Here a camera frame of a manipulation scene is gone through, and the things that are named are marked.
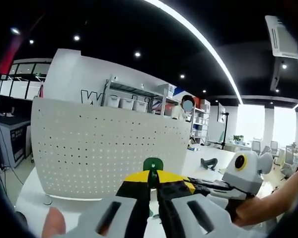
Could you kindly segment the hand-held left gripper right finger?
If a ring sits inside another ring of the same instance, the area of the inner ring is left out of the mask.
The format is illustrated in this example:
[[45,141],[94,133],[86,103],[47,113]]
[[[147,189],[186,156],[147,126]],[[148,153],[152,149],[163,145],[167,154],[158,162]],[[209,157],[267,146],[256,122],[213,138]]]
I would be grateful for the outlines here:
[[257,227],[233,224],[226,210],[228,199],[192,194],[188,177],[167,171],[156,172],[159,216],[168,238],[264,238]]

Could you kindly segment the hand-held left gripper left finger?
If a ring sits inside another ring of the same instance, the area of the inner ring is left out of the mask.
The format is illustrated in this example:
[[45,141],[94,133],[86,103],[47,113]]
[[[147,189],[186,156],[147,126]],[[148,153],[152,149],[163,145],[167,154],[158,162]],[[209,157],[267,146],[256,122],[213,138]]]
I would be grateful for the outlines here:
[[114,196],[82,213],[62,238],[142,238],[149,218],[150,171],[127,176]]

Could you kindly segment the person's right hand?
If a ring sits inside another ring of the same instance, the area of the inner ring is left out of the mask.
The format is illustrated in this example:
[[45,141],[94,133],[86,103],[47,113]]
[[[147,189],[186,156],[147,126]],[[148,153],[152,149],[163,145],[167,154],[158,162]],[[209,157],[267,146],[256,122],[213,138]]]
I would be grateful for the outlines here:
[[255,225],[266,219],[265,200],[253,197],[247,199],[236,208],[236,218],[234,224],[243,227]]

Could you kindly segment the person's left hand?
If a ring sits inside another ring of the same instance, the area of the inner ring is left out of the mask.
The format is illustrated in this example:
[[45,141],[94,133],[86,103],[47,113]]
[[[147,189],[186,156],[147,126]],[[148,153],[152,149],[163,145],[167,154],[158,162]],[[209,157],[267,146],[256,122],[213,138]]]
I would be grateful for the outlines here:
[[50,207],[42,230],[42,238],[52,238],[66,233],[63,214],[55,207]]

